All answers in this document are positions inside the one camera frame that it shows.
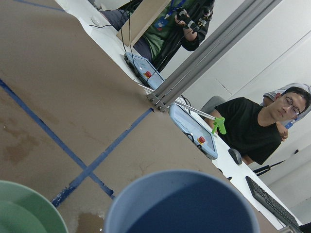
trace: green bowl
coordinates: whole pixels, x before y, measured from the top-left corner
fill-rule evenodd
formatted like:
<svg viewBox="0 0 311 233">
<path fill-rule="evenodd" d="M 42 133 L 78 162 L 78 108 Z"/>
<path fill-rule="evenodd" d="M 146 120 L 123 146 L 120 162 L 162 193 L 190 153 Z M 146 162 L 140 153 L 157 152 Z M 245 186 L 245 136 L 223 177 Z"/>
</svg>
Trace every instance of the green bowl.
<svg viewBox="0 0 311 233">
<path fill-rule="evenodd" d="M 0 233 L 68 233 L 58 210 L 36 191 L 0 181 Z"/>
</svg>

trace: black jacket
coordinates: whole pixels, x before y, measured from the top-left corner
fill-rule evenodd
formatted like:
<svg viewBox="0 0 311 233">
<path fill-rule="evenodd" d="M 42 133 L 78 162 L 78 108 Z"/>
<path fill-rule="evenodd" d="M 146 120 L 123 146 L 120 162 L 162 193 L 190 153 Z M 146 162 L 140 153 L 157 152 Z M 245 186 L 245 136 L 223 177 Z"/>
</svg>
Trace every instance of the black jacket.
<svg viewBox="0 0 311 233">
<path fill-rule="evenodd" d="M 142 0 L 133 0 L 122 6 L 120 9 L 129 10 L 131 12 L 132 10 L 135 10 L 141 2 Z M 212 10 L 213 5 L 214 0 L 198 0 L 193 4 L 191 9 L 185 10 L 190 15 L 191 19 L 195 23 L 198 23 L 199 19 L 203 16 L 203 7 L 208 7 L 210 10 Z M 181 46 L 183 46 L 188 51 L 194 51 L 205 39 L 210 20 L 211 16 L 208 18 L 205 26 L 202 27 L 201 30 L 197 33 L 197 38 L 191 42 L 184 38 L 183 28 L 176 26 L 175 29 L 172 30 L 169 38 L 163 44 L 159 55 L 152 61 L 153 66 L 159 72 L 162 71 Z"/>
</svg>

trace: blue tape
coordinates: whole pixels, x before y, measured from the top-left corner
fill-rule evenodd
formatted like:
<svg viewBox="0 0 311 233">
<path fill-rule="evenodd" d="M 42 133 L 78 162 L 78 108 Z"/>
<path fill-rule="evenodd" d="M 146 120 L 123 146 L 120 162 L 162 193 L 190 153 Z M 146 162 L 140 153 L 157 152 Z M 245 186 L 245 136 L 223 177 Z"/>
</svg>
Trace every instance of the blue tape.
<svg viewBox="0 0 311 233">
<path fill-rule="evenodd" d="M 82 169 L 87 166 L 82 160 L 76 156 L 73 151 L 0 79 L 0 86 L 4 91 L 56 142 L 64 152 L 66 152 L 73 161 L 75 161 Z M 110 197 L 114 198 L 113 191 L 108 188 L 95 174 L 91 173 L 90 178 L 96 182 L 100 188 Z"/>
<path fill-rule="evenodd" d="M 57 207 L 61 202 L 63 202 L 81 183 L 82 181 L 89 176 L 94 169 L 98 167 L 98 165 L 110 154 L 116 146 L 151 112 L 153 112 L 153 109 L 148 109 L 145 113 L 143 113 L 137 120 L 133 122 L 131 127 L 124 131 L 113 143 L 110 144 L 110 146 L 107 147 L 107 149 L 101 153 L 91 165 L 89 165 L 84 171 L 70 183 L 70 187 L 66 187 L 63 189 L 52 201 L 52 204 Z"/>
<path fill-rule="evenodd" d="M 29 5 L 32 5 L 32 6 L 39 6 L 39 7 L 44 7 L 44 8 L 48 8 L 48 9 L 52 9 L 52 10 L 56 10 L 56 11 L 63 11 L 63 12 L 65 12 L 61 8 L 55 8 L 55 7 L 51 7 L 51 6 L 41 5 L 41 4 L 37 4 L 37 3 L 34 3 L 34 2 L 29 2 L 29 1 L 24 1 L 24 0 L 13 0 L 13 1 L 18 1 L 18 2 L 29 4 Z"/>
</svg>

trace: metal frame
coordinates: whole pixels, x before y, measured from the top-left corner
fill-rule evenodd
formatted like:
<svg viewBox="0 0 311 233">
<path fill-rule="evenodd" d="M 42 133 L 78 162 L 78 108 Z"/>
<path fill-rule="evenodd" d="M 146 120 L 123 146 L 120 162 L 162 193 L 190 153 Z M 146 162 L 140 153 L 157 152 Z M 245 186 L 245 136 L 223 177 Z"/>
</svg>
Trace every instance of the metal frame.
<svg viewBox="0 0 311 233">
<path fill-rule="evenodd" d="M 144 85 L 141 85 L 141 84 L 139 84 L 139 83 L 138 83 L 138 85 L 141 86 L 142 88 L 144 88 L 144 89 L 145 89 L 146 91 L 148 91 L 148 92 L 153 92 L 153 91 L 154 91 L 153 89 L 148 88 L 148 87 L 146 87 L 146 86 L 144 86 Z M 195 108 L 193 108 L 193 107 L 191 107 L 191 106 L 189 106 L 189 105 L 186 105 L 186 104 L 184 104 L 184 103 L 182 103 L 182 102 L 180 102 L 180 101 L 178 101 L 178 100 L 174 100 L 173 102 L 176 103 L 177 105 L 181 106 L 181 107 L 184 107 L 184 108 L 186 108 L 186 109 L 188 109 L 188 110 L 190 110 L 190 111 L 193 111 L 194 113 L 197 113 L 197 114 L 200 115 L 200 116 L 206 117 L 206 118 L 211 119 L 211 120 L 215 120 L 215 117 L 214 117 L 214 116 L 211 116 L 211 115 L 209 115 L 209 114 L 207 114 L 207 113 L 205 113 L 205 112 L 202 112 L 202 111 L 200 111 L 200 110 L 197 110 L 197 109 L 195 109 Z"/>
<path fill-rule="evenodd" d="M 164 112 L 189 86 L 262 20 L 281 0 L 244 1 L 167 80 L 147 98 Z"/>
</svg>

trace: computer mouse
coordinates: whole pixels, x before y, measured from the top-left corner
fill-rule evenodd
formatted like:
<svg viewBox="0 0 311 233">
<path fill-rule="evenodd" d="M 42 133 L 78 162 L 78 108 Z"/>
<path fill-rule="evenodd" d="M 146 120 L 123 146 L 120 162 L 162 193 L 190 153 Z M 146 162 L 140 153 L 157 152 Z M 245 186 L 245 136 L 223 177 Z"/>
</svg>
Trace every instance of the computer mouse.
<svg viewBox="0 0 311 233">
<path fill-rule="evenodd" d="M 240 152 L 238 152 L 236 149 L 230 148 L 228 150 L 229 154 L 231 155 L 231 157 L 233 158 L 234 162 L 237 165 L 241 165 L 242 164 L 242 156 L 240 154 Z"/>
</svg>

